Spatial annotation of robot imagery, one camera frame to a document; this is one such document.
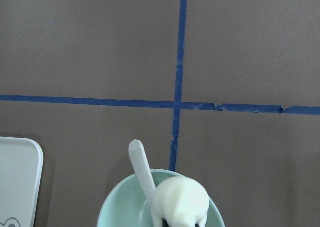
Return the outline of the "white ceramic spoon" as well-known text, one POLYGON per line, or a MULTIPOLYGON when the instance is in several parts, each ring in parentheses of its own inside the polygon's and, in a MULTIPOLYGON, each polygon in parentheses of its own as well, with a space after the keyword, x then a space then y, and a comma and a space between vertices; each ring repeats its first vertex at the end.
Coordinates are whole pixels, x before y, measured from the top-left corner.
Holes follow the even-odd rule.
POLYGON ((143 143, 138 139, 131 141, 128 147, 128 154, 134 173, 148 204, 151 206, 156 191, 156 185, 143 143))

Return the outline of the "mint green bowl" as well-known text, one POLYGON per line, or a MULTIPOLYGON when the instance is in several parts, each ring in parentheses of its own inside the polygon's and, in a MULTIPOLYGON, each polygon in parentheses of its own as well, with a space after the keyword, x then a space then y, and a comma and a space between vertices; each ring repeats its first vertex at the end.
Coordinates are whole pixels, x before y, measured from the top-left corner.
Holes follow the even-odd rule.
MULTIPOLYGON (((164 169, 152 169, 156 186, 168 178, 182 176, 164 169)), ((206 227, 225 227, 224 220, 210 201, 206 227)), ((153 227, 151 208, 135 174, 122 180, 107 196, 97 220, 97 227, 153 227)))

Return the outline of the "white plastic tray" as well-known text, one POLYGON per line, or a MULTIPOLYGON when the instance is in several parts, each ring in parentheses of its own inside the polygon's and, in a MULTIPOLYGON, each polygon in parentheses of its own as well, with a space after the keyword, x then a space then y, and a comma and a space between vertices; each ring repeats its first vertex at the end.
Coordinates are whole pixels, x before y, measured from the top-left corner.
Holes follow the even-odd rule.
POLYGON ((28 138, 0 138, 0 225, 33 227, 44 164, 41 146, 28 138))

